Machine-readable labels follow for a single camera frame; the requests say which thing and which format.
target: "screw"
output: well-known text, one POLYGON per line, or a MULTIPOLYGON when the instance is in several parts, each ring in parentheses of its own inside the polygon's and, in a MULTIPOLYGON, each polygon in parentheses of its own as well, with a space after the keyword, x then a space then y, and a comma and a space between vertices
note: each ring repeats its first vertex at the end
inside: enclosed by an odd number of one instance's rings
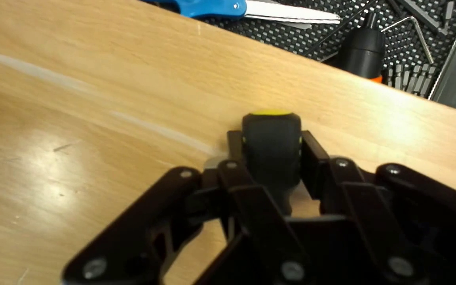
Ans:
POLYGON ((180 173, 180 176, 182 178, 188 178, 188 177, 191 177, 191 175, 193 175, 193 173, 191 173, 191 171, 189 170, 183 170, 181 173, 180 173))
POLYGON ((281 272, 288 281, 300 281, 304 279, 304 268, 295 261, 286 261, 281 265, 281 272))
POLYGON ((386 170, 391 173, 391 174, 399 174, 400 173, 400 168, 397 166, 390 164, 387 166, 386 170))
POLYGON ((346 159, 342 159, 342 158, 337 159, 335 161, 335 163, 340 167, 346 167, 349 164, 349 162, 346 159))
POLYGON ((237 168, 237 162, 230 161, 226 164, 228 168, 237 168))
POLYGON ((101 276, 106 269, 105 258, 97 258, 87 262, 84 266, 85 279, 94 279, 101 276))
POLYGON ((388 259, 388 265, 395 274, 411 277, 414 274, 413 265, 404 258, 392 256, 388 259))

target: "blue scissors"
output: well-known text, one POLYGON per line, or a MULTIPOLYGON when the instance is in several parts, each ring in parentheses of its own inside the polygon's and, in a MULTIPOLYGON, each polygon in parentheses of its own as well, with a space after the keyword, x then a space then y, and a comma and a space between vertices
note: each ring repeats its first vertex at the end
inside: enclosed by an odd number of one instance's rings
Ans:
POLYGON ((180 14, 189 18, 214 16, 238 19, 248 17, 289 23, 340 23, 340 16, 326 11, 255 0, 152 0, 152 2, 176 4, 180 14))

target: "wooden table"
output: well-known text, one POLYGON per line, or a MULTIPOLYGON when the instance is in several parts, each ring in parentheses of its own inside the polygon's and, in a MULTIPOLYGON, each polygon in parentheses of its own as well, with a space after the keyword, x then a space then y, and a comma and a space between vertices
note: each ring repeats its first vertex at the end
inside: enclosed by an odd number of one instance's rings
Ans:
MULTIPOLYGON (((404 163, 456 188, 456 110, 137 0, 0 0, 0 284, 57 284, 168 168, 222 155, 260 108, 293 110, 367 170, 404 163)), ((293 204, 317 214, 303 192, 293 204)), ((167 283, 223 246, 209 223, 167 283)))

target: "scissors handle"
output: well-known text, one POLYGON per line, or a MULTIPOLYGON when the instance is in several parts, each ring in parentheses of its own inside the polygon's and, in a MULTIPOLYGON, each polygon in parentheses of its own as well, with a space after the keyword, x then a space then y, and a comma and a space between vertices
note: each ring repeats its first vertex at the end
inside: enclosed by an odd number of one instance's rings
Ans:
POLYGON ((188 18, 207 16, 242 18, 247 10, 245 0, 154 0, 153 2, 176 3, 180 14, 188 18))

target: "black pegboard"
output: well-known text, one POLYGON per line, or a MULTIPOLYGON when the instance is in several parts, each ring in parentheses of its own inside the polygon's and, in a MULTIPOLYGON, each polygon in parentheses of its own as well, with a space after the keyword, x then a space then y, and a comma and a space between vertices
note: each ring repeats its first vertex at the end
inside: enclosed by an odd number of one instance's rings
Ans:
MULTIPOLYGON (((348 19, 361 7, 365 7, 367 0, 346 1, 346 0, 276 0, 284 5, 292 5, 306 7, 320 11, 328 11, 339 15, 342 19, 348 19)), ((445 14, 445 0, 415 0, 416 4, 424 11, 427 11, 429 16, 438 22, 443 21, 445 14)), ((400 6, 405 16, 412 16, 409 11, 400 6)), ((336 52, 340 43, 344 40, 347 32, 355 27, 360 27, 364 21, 365 14, 369 11, 377 11, 380 15, 380 29, 401 19, 391 9, 391 6, 385 1, 380 0, 374 7, 367 7, 360 16, 354 18, 344 28, 326 40, 316 50, 309 49, 319 40, 327 36, 335 29, 336 25, 332 24, 317 24, 310 29, 298 29, 289 27, 281 23, 243 18, 238 21, 227 19, 208 18, 203 19, 204 22, 215 25, 222 29, 226 29, 237 34, 253 38, 261 43, 269 44, 295 54, 306 56, 314 60, 321 60, 328 55, 336 52)), ((449 32, 447 36, 438 35, 420 23, 425 40, 429 46, 432 57, 434 58, 434 66, 440 70, 445 64, 445 60, 452 49, 456 39, 456 4, 453 16, 449 22, 449 32)), ((410 21, 406 21, 386 31, 387 49, 385 56, 385 68, 394 67, 397 64, 402 64, 404 70, 412 70, 415 65, 423 65, 428 63, 424 49, 420 43, 414 26, 410 21)))

